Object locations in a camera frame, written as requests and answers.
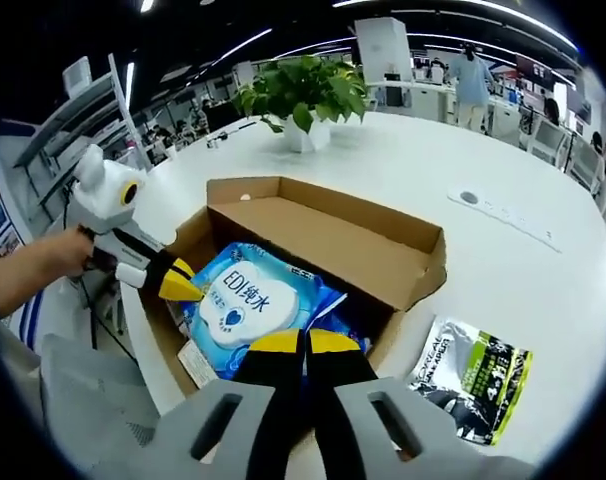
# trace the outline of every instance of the white pot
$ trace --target white pot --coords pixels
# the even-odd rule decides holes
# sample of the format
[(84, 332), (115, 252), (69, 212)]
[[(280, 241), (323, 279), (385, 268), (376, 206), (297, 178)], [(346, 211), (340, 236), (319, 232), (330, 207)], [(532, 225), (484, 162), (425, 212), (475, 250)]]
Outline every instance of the white pot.
[(292, 115), (287, 117), (284, 123), (283, 134), (290, 149), (299, 153), (315, 152), (330, 143), (330, 121), (321, 122), (315, 113), (312, 113), (314, 121), (310, 133), (301, 130)]

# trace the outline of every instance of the robotic arm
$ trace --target robotic arm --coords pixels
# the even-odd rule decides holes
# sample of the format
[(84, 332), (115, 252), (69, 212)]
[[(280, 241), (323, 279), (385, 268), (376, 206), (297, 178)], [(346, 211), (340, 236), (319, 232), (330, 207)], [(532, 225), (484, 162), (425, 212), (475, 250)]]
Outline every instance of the robotic arm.
[(166, 300), (200, 301), (203, 292), (190, 280), (194, 272), (165, 246), (141, 230), (133, 219), (146, 174), (106, 160), (90, 145), (74, 170), (68, 206), (71, 223), (80, 225), (95, 249), (116, 259), (116, 278), (150, 289)]

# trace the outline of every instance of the cardboard box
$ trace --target cardboard box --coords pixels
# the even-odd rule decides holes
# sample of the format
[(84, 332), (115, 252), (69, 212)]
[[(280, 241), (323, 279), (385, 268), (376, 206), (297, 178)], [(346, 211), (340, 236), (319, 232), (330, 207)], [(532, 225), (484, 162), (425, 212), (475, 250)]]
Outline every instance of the cardboard box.
[[(255, 243), (280, 259), (322, 275), (346, 292), (338, 311), (370, 337), (376, 367), (405, 312), (446, 280), (440, 227), (343, 193), (283, 177), (212, 180), (207, 207), (168, 247), (199, 271), (231, 242)], [(141, 292), (165, 361), (182, 391), (196, 391), (177, 354), (185, 344), (165, 302)]]

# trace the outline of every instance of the desk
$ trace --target desk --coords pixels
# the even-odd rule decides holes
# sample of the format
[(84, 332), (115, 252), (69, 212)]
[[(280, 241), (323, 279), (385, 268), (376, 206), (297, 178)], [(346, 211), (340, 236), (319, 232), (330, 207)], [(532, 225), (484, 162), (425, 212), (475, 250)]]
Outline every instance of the desk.
[[(434, 92), (439, 95), (439, 99), (437, 100), (437, 107), (435, 112), (426, 111), (426, 106), (429, 106), (429, 103), (426, 105), (425, 102), (419, 106), (419, 108), (415, 110), (415, 100), (418, 103), (418, 98), (415, 98), (415, 95), (412, 94), (412, 108), (410, 111), (412, 112), (412, 116), (419, 118), (428, 118), (431, 120), (440, 121), (442, 123), (454, 123), (456, 118), (456, 109), (454, 111), (450, 111), (449, 104), (455, 102), (456, 99), (456, 89), (451, 85), (438, 85), (433, 83), (423, 83), (423, 82), (405, 82), (399, 80), (384, 80), (380, 82), (370, 82), (367, 84), (369, 87), (374, 88), (382, 88), (382, 87), (399, 87), (406, 90), (413, 91), (427, 91)], [(513, 103), (508, 102), (502, 97), (497, 95), (490, 95), (488, 109), (486, 113), (486, 126), (488, 131), (491, 134), (492, 122), (491, 119), (494, 115), (494, 109), (500, 106), (503, 109), (512, 112), (514, 115), (519, 115), (519, 107)]]
[[(417, 118), (368, 113), (332, 129), (330, 145), (291, 153), (265, 125), (218, 149), (197, 141), (155, 167), (135, 219), (161, 241), (205, 205), (212, 178), (286, 175), (441, 225), (448, 279), (408, 314), (380, 376), (404, 376), (435, 313), (452, 315), (534, 352), (514, 415), (488, 454), (539, 463), (574, 426), (606, 372), (606, 227), (589, 193), (560, 171), (492, 138)], [(467, 188), (545, 225), (559, 254), (447, 198)], [(132, 345), (160, 413), (183, 400), (151, 336), (136, 291), (121, 285)], [(324, 478), (315, 444), (293, 456), (288, 478)]]

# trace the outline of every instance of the human arm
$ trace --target human arm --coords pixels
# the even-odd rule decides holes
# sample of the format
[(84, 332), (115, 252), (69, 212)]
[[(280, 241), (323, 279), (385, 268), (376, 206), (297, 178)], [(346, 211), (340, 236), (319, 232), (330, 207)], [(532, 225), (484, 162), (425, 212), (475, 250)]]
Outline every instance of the human arm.
[(93, 244), (76, 228), (40, 238), (0, 258), (0, 318), (63, 276), (80, 275)]
[(450, 68), (448, 69), (448, 77), (449, 78), (454, 78), (454, 77), (458, 78), (458, 76), (460, 74), (461, 74), (461, 64), (459, 61), (459, 57), (456, 57), (450, 63)]
[(496, 88), (496, 81), (490, 73), (490, 69), (487, 68), (487, 64), (481, 59), (479, 59), (479, 61), (481, 62), (481, 65), (483, 65), (483, 76), (488, 82), (490, 82), (490, 90), (494, 91), (494, 89)]

